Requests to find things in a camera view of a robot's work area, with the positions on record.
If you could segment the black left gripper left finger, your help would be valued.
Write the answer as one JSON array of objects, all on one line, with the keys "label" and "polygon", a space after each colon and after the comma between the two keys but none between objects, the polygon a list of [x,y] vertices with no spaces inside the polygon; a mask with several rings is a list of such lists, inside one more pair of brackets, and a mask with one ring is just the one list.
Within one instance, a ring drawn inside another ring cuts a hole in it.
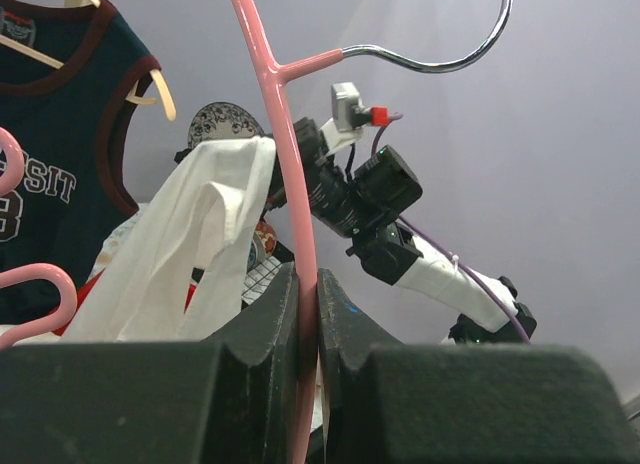
[{"label": "black left gripper left finger", "polygon": [[289,463],[298,279],[201,342],[23,345],[1,354],[5,463]]}]

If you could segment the pink plastic hanger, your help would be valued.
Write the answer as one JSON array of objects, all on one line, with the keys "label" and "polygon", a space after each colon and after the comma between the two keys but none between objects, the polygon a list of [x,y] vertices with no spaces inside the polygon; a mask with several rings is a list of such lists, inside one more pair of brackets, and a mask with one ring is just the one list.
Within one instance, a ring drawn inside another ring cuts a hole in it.
[{"label": "pink plastic hanger", "polygon": [[[275,133],[275,145],[278,158],[283,171],[285,191],[291,206],[290,214],[293,225],[300,226],[294,230],[295,262],[296,270],[301,278],[299,285],[301,301],[298,304],[299,312],[299,344],[305,351],[317,351],[317,287],[316,277],[316,251],[311,224],[311,210],[307,199],[307,188],[304,177],[302,161],[299,155],[297,140],[294,136],[294,128],[286,100],[285,85],[299,77],[317,72],[348,57],[370,55],[391,62],[392,64],[410,69],[415,72],[437,74],[449,73],[461,70],[475,63],[483,57],[496,43],[504,30],[512,9],[513,0],[501,0],[500,11],[496,23],[488,37],[480,46],[467,56],[444,63],[425,63],[406,58],[400,54],[377,45],[354,45],[344,49],[334,49],[324,53],[286,65],[280,65],[273,57],[270,44],[266,37],[261,18],[255,6],[254,0],[231,0],[236,16],[242,27],[244,38],[249,50],[254,70],[258,77],[262,96],[268,112],[268,116]],[[504,296],[496,294],[498,281],[493,287],[489,286],[486,276],[477,274],[462,263],[458,264],[457,257],[438,251],[443,259],[450,259],[449,265],[451,278],[447,285],[442,287],[442,293],[436,294],[434,299],[456,308],[462,314],[471,318],[476,324],[481,325],[487,331],[496,331],[498,324],[502,326],[509,319],[519,330],[520,324],[515,320],[514,298],[507,288]],[[51,315],[37,319],[26,324],[18,325],[14,329],[16,335],[23,337],[34,336],[50,332],[69,322],[76,309],[76,291],[68,275],[61,269],[50,264],[29,264],[22,270],[11,270],[1,273],[1,284],[20,283],[35,278],[45,278],[56,285],[61,293],[61,304]],[[497,311],[504,314],[503,317],[488,318],[488,311]],[[312,418],[314,391],[312,389],[315,378],[315,370],[301,371],[299,389],[297,391],[297,426],[295,434],[294,455],[292,463],[304,463],[309,445],[309,432]]]}]

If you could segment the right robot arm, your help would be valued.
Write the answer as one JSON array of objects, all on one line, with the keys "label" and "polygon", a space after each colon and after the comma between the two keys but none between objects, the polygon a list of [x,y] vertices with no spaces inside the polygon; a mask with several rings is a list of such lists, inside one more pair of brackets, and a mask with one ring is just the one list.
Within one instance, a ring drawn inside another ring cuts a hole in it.
[{"label": "right robot arm", "polygon": [[403,217],[422,187],[392,146],[373,145],[358,169],[340,168],[313,120],[294,132],[312,216],[350,240],[347,255],[368,275],[458,311],[447,335],[455,344],[529,342],[537,321],[507,277],[470,269]]}]

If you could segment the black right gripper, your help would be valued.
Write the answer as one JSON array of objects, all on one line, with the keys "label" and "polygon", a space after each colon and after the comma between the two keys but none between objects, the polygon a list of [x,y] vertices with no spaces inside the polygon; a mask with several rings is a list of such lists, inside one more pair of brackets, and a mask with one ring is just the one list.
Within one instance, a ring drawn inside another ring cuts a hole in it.
[{"label": "black right gripper", "polygon": [[[294,123],[295,137],[302,161],[306,188],[312,209],[327,209],[330,205],[329,179],[326,169],[317,164],[318,159],[327,150],[323,134],[315,121],[302,118]],[[269,208],[281,208],[287,202],[284,179],[279,159],[275,159],[271,183],[269,186]]]}]

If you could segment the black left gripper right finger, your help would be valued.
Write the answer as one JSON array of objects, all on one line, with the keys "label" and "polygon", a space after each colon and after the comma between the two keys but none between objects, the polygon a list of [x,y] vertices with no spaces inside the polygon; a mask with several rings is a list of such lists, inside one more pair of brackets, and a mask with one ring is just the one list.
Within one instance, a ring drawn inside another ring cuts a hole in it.
[{"label": "black left gripper right finger", "polygon": [[318,275],[330,463],[626,463],[603,369],[566,347],[409,345]]}]

